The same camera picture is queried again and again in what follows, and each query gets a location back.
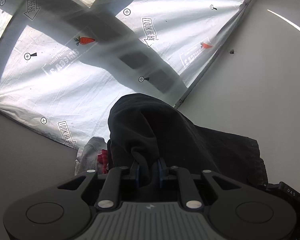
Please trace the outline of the black cargo trousers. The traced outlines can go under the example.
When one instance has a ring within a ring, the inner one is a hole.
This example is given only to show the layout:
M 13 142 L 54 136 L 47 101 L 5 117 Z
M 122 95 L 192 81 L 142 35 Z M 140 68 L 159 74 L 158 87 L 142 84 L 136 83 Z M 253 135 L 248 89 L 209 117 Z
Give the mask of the black cargo trousers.
M 256 140 L 197 126 L 154 97 L 121 97 L 110 110 L 108 127 L 110 167 L 136 161 L 146 182 L 151 181 L 159 158 L 192 174 L 211 170 L 253 187 L 268 182 Z

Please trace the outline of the red checked shirt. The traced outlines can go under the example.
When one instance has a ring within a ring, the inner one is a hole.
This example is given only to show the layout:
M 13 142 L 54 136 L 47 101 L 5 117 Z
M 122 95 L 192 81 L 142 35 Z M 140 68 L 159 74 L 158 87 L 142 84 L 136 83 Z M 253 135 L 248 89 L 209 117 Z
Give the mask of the red checked shirt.
M 101 153 L 97 155 L 97 167 L 99 174 L 108 173 L 108 151 L 102 149 Z

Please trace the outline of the grey sweatshirt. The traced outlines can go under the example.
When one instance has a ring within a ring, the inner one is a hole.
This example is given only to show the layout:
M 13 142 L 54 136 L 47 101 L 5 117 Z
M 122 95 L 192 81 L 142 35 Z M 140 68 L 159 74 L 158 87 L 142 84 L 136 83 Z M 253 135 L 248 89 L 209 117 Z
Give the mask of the grey sweatshirt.
M 75 160 L 75 175 L 87 170 L 98 173 L 97 155 L 102 149 L 107 150 L 107 144 L 102 137 L 92 137 L 84 147 L 80 147 Z

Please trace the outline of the white printed window curtain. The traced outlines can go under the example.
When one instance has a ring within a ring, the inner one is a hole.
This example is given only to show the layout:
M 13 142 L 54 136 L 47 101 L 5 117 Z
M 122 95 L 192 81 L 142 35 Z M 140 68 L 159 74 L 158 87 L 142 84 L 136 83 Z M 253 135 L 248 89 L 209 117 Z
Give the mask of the white printed window curtain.
M 142 93 L 179 107 L 254 0 L 0 0 L 0 113 L 71 148 Z

